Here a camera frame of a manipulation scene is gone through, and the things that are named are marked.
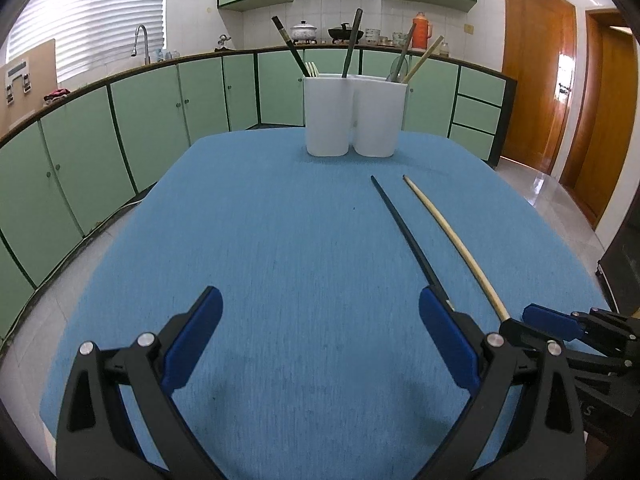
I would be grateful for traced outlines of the grey metal chopstick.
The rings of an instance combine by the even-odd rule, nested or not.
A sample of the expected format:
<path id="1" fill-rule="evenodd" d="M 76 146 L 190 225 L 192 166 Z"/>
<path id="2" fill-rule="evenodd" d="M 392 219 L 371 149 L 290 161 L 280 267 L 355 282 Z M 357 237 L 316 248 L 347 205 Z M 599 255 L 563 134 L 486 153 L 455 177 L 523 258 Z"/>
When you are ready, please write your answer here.
<path id="1" fill-rule="evenodd" d="M 395 69 L 392 71 L 392 73 L 390 74 L 390 81 L 391 82 L 398 82 L 399 80 L 399 73 L 402 69 L 402 66 L 404 65 L 404 61 L 405 61 L 405 57 L 408 53 L 411 41 L 412 41 L 412 37 L 414 34 L 414 30 L 416 29 L 416 24 L 412 23 L 411 28 L 408 32 L 408 35 L 406 37 L 405 43 L 402 46 L 402 50 L 401 50 L 401 54 L 399 55 L 397 64 L 395 66 Z"/>

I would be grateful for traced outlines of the light wooden chopstick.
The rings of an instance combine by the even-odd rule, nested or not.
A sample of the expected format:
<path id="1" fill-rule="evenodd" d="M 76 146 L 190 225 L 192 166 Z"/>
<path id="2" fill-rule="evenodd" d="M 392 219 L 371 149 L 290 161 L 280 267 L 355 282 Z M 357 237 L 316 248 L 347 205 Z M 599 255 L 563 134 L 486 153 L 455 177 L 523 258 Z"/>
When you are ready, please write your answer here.
<path id="1" fill-rule="evenodd" d="M 456 248 L 456 251 L 474 276 L 475 281 L 477 281 L 477 284 L 480 285 L 480 289 L 484 292 L 485 297 L 491 305 L 492 310 L 494 310 L 495 314 L 498 316 L 498 319 L 501 322 L 508 320 L 511 315 L 509 314 L 508 310 L 506 310 L 506 306 L 500 299 L 499 295 L 494 289 L 494 286 L 491 285 L 491 282 L 488 280 L 488 277 L 486 276 L 480 265 L 472 256 L 469 249 L 466 248 L 465 244 L 462 242 L 460 236 L 456 232 L 454 232 L 454 229 L 450 226 L 447 219 L 436 208 L 434 203 L 426 196 L 426 194 L 423 193 L 420 188 L 413 182 L 413 180 L 411 180 L 406 174 L 402 176 L 402 180 L 404 180 L 405 184 L 408 185 L 413 194 L 418 198 L 418 200 L 420 200 L 421 204 L 426 208 L 426 210 L 431 214 L 439 227 L 444 231 L 450 243 L 454 245 L 454 248 Z"/>
<path id="2" fill-rule="evenodd" d="M 408 84 L 409 81 L 412 79 L 412 77 L 418 72 L 418 70 L 420 70 L 420 68 L 422 67 L 422 65 L 430 58 L 430 56 L 439 48 L 440 44 L 442 43 L 442 40 L 444 40 L 444 36 L 440 35 L 436 38 L 436 40 L 434 41 L 434 44 L 431 45 L 431 47 L 429 47 L 423 54 L 422 56 L 416 61 L 416 64 L 414 64 L 410 70 L 408 71 L 408 74 L 405 76 L 405 78 L 402 80 L 403 84 Z"/>

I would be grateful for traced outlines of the black chopstick silver band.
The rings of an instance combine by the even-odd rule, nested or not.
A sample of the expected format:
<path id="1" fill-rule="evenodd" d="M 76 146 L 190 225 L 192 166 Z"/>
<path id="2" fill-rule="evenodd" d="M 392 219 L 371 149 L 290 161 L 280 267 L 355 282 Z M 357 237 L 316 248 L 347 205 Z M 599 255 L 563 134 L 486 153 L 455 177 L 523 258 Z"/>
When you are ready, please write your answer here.
<path id="1" fill-rule="evenodd" d="M 308 72 L 308 68 L 305 62 L 303 61 L 302 57 L 300 56 L 299 52 L 297 51 L 295 44 L 291 39 L 290 35 L 285 30 L 280 18 L 277 15 L 273 15 L 273 17 L 271 18 L 271 21 L 273 22 L 273 25 L 276 26 L 276 29 L 280 34 L 282 40 L 285 42 L 286 46 L 288 47 L 288 50 L 290 50 L 291 54 L 293 55 L 293 58 L 297 66 L 299 67 L 300 71 L 302 72 L 303 76 L 308 78 L 310 76 L 310 73 Z"/>
<path id="2" fill-rule="evenodd" d="M 399 211 L 397 210 L 393 202 L 390 200 L 386 192 L 383 190 L 382 186 L 378 183 L 378 180 L 376 180 L 376 177 L 371 176 L 370 180 L 374 185 L 376 192 L 378 192 L 378 195 L 382 198 L 382 201 L 385 204 L 388 212 L 392 215 L 396 223 L 396 226 L 401 232 L 401 235 L 404 237 L 405 241 L 407 242 L 413 254 L 413 257 L 416 259 L 418 266 L 420 266 L 420 269 L 426 278 L 428 287 L 432 290 L 432 292 L 434 292 L 434 295 L 436 296 L 436 298 L 445 307 L 453 311 L 454 307 L 452 306 L 452 303 L 448 295 L 446 294 L 445 289 L 442 287 L 442 283 L 439 281 L 439 278 L 437 277 L 433 267 L 431 266 L 431 263 L 427 260 L 426 255 L 424 254 L 424 251 L 422 250 L 420 244 L 418 243 L 418 241 L 416 240 L 416 238 L 413 236 L 412 232 L 406 225 L 405 220 L 401 217 L 401 214 L 399 213 Z"/>

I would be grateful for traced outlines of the green lower kitchen cabinets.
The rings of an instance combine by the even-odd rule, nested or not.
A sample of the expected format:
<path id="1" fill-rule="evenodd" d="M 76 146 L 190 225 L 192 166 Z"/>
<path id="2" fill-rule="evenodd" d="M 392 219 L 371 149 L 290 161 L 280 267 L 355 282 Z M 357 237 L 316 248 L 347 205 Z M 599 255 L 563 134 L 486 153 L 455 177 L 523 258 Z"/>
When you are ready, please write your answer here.
<path id="1" fill-rule="evenodd" d="M 446 136 L 498 164 L 516 79 L 430 58 L 402 128 Z M 1 140 L 1 348 L 61 262 L 203 136 L 301 127 L 303 76 L 284 48 L 199 54 L 106 78 Z"/>

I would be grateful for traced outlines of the chrome kitchen faucet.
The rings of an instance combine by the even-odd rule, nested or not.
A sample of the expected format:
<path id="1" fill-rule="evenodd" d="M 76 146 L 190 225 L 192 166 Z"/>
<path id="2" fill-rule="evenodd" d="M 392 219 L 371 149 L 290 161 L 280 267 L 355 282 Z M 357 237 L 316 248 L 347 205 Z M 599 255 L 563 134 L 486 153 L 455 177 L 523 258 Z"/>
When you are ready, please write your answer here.
<path id="1" fill-rule="evenodd" d="M 138 55 L 138 43 L 142 40 L 143 44 L 143 65 L 147 66 L 151 64 L 150 49 L 149 49 L 149 35 L 148 30 L 143 24 L 136 27 L 134 31 L 134 46 L 131 50 L 131 56 L 135 58 Z"/>

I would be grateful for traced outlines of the blue table cloth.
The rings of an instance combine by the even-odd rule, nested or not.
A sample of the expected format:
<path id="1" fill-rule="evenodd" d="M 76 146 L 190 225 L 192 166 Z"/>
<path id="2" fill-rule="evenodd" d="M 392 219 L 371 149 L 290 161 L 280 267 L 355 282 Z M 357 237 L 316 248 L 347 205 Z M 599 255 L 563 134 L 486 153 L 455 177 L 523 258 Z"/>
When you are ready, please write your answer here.
<path id="1" fill-rule="evenodd" d="M 600 308 L 593 277 L 536 209 L 457 143 L 310 156 L 302 130 L 193 144 L 132 213 L 66 324 L 40 401 L 58 424 L 74 356 L 158 332 L 207 286 L 224 314 L 175 404 L 231 479 L 409 479 L 462 411 L 419 315 L 426 284 L 398 210 L 454 307 L 498 318 L 426 195 L 510 315 Z"/>

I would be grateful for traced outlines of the white utensil holder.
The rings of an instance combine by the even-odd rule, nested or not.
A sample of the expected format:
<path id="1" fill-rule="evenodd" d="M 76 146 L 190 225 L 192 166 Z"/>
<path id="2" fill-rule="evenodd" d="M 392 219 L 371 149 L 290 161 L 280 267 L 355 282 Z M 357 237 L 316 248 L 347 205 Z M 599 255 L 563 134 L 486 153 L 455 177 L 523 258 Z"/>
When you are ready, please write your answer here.
<path id="1" fill-rule="evenodd" d="M 305 146 L 314 157 L 350 150 L 393 156 L 404 121 L 408 86 L 382 77 L 337 74 L 304 79 Z"/>

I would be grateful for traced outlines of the brown wooden door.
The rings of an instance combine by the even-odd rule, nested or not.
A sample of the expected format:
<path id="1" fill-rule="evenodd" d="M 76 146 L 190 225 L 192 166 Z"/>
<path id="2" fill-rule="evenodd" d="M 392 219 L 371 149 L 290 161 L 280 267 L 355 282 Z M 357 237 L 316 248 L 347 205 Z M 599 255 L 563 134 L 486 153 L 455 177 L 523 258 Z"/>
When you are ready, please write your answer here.
<path id="1" fill-rule="evenodd" d="M 620 182 L 639 110 L 636 40 L 615 8 L 504 2 L 502 71 L 518 86 L 503 154 L 551 174 L 569 134 L 560 183 L 597 228 Z"/>

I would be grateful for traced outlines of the metal fork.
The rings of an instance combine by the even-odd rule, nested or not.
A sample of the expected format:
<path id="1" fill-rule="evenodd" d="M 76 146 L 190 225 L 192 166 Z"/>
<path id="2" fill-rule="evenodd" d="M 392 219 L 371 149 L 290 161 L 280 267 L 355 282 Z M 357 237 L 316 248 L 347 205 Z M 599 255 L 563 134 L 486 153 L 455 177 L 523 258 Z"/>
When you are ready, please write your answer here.
<path id="1" fill-rule="evenodd" d="M 307 70 L 307 73 L 308 73 L 309 77 L 318 77 L 319 76 L 318 68 L 317 68 L 316 64 L 314 64 L 314 62 L 306 62 L 305 66 L 306 66 L 306 70 Z"/>

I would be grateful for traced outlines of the orange thermos flask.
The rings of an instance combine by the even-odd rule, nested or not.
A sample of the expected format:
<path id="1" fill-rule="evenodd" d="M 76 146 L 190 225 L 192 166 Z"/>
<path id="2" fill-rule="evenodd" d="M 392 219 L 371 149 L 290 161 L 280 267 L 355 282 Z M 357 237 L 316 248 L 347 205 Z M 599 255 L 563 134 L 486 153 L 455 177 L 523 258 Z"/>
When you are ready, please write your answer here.
<path id="1" fill-rule="evenodd" d="M 433 27 L 423 12 L 419 12 L 412 20 L 413 35 L 411 47 L 426 50 L 433 33 Z"/>

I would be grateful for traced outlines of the cardboard box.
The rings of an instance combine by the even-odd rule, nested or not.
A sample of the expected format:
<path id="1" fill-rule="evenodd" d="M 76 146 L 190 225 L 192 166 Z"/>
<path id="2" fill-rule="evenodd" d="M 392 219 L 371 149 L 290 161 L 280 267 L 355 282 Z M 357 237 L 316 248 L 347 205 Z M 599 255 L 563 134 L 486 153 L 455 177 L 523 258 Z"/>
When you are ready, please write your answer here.
<path id="1" fill-rule="evenodd" d="M 44 107 L 58 88 L 55 40 L 30 49 L 1 67 L 1 136 Z"/>

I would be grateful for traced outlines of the black wok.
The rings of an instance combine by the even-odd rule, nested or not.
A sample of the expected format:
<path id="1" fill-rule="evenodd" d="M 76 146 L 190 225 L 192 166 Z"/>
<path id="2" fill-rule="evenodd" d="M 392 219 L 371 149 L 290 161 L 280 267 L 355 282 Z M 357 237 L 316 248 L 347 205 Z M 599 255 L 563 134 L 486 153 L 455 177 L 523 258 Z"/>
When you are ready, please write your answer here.
<path id="1" fill-rule="evenodd" d="M 350 38 L 352 38 L 352 25 L 349 23 L 342 23 L 340 26 L 330 27 L 328 34 L 331 38 L 332 44 L 348 44 Z"/>

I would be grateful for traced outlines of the white cooking pot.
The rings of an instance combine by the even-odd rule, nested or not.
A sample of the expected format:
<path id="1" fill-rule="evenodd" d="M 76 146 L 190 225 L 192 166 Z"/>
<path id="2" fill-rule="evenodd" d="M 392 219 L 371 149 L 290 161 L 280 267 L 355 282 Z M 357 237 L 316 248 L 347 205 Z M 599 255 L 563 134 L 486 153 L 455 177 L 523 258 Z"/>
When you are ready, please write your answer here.
<path id="1" fill-rule="evenodd" d="M 313 24 L 301 20 L 291 27 L 290 37 L 294 44 L 314 44 L 318 38 L 318 29 Z"/>

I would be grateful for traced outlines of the white window blind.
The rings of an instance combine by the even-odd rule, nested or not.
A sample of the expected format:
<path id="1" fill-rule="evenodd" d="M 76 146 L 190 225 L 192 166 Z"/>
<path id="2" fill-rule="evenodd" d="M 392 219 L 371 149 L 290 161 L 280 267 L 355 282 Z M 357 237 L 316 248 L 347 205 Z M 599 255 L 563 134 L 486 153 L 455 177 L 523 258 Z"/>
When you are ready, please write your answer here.
<path id="1" fill-rule="evenodd" d="M 6 58 L 55 40 L 58 81 L 130 58 L 134 31 L 148 30 L 149 49 L 165 45 L 165 0 L 29 0 L 6 40 Z"/>

